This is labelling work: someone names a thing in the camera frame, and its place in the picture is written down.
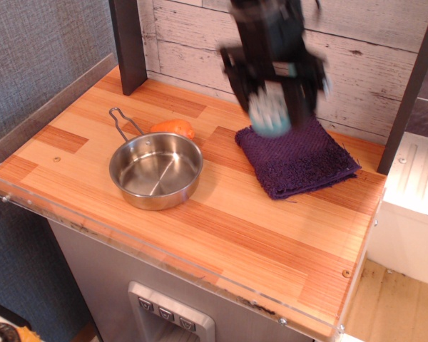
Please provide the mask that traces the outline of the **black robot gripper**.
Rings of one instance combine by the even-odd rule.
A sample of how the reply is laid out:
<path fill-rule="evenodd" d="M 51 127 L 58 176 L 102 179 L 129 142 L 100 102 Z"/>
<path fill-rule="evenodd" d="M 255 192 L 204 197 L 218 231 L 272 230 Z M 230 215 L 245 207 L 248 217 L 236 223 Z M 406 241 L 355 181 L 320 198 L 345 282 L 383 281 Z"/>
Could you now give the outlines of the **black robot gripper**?
<path fill-rule="evenodd" d="M 265 81 L 282 81 L 275 63 L 287 64 L 283 81 L 285 104 L 291 125 L 304 125 L 314 116 L 319 90 L 329 92 L 324 61 L 305 46 L 305 20 L 301 6 L 232 6 L 240 45 L 221 46 L 224 73 L 243 110 L 250 96 Z"/>

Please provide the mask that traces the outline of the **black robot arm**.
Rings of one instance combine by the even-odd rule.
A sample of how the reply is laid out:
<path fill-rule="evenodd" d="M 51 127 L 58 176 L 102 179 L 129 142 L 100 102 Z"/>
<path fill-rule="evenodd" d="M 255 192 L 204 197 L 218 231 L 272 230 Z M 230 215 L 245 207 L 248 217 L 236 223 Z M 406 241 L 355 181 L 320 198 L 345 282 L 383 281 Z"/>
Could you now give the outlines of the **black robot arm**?
<path fill-rule="evenodd" d="M 268 82 L 281 85 L 291 127 L 315 114 L 317 94 L 327 91 L 324 61 L 306 48 L 300 1 L 232 1 L 241 43 L 219 49 L 224 72 L 246 113 Z"/>

